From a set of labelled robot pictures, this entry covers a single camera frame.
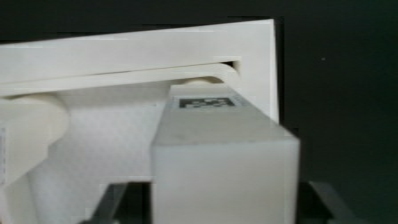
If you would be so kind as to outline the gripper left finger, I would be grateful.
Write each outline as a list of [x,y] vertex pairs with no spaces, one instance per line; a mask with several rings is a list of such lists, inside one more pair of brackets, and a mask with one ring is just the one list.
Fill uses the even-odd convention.
[[79,224],[154,224],[148,182],[109,185],[95,214]]

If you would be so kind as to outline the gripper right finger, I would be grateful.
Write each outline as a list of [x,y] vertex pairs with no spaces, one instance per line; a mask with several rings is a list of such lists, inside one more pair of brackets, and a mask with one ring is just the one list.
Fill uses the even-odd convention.
[[349,224],[354,212],[328,182],[299,184],[296,224]]

